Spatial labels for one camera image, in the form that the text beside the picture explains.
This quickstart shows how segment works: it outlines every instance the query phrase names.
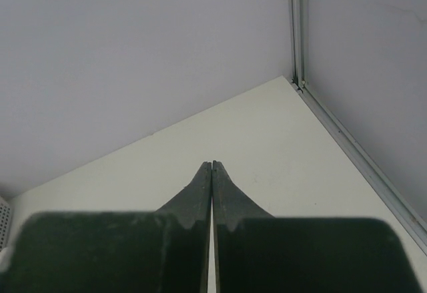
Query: gray wall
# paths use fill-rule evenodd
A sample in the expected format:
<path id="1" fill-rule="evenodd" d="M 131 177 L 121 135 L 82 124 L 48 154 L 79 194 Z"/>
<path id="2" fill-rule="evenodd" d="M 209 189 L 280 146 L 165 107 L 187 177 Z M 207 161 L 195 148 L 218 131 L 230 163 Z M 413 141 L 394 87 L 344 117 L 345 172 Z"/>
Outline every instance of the gray wall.
<path id="1" fill-rule="evenodd" d="M 427 220 L 427 0 L 308 0 L 308 81 Z"/>
<path id="2" fill-rule="evenodd" d="M 0 16 L 7 197 L 291 72 L 288 0 L 0 0 Z"/>

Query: white surface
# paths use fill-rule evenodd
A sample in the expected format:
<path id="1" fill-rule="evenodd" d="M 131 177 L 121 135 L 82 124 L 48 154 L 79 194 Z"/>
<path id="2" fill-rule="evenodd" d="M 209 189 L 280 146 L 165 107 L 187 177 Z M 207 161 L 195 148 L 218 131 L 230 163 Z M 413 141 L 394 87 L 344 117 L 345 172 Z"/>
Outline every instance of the white surface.
<path id="1" fill-rule="evenodd" d="M 0 0 L 0 196 L 291 72 L 288 0 Z"/>
<path id="2" fill-rule="evenodd" d="M 212 160 L 275 216 L 387 221 L 427 288 L 427 257 L 283 77 L 14 198 L 11 236 L 37 211 L 155 210 Z"/>
<path id="3" fill-rule="evenodd" d="M 309 89 L 427 222 L 427 0 L 308 0 Z"/>

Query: gray panel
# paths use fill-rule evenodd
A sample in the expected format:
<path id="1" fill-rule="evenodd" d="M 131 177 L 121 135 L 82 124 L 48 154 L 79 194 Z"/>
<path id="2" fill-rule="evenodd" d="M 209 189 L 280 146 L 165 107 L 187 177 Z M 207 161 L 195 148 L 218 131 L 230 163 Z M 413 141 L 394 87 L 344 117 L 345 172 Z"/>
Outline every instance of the gray panel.
<path id="1" fill-rule="evenodd" d="M 427 0 L 308 0 L 308 87 L 427 220 Z"/>
<path id="2" fill-rule="evenodd" d="M 0 0 L 0 194 L 19 194 L 291 74 L 288 7 Z"/>

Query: table surface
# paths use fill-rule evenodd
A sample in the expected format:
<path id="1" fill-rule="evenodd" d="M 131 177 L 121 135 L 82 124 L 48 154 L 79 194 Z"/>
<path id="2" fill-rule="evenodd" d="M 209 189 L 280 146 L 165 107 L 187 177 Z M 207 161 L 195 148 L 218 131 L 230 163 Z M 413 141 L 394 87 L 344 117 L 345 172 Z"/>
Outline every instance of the table surface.
<path id="1" fill-rule="evenodd" d="M 34 212 L 156 210 L 212 160 L 272 215 L 388 222 L 427 292 L 427 256 L 283 77 L 13 198 L 9 243 Z"/>

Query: white perforated box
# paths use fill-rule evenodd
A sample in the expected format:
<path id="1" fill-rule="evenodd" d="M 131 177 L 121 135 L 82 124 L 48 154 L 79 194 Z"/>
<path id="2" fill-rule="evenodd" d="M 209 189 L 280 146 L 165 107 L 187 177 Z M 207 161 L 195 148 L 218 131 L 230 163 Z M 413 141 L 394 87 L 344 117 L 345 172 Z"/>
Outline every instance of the white perforated box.
<path id="1" fill-rule="evenodd" d="M 11 220 L 12 209 L 3 198 L 0 198 L 0 249 L 6 247 Z"/>

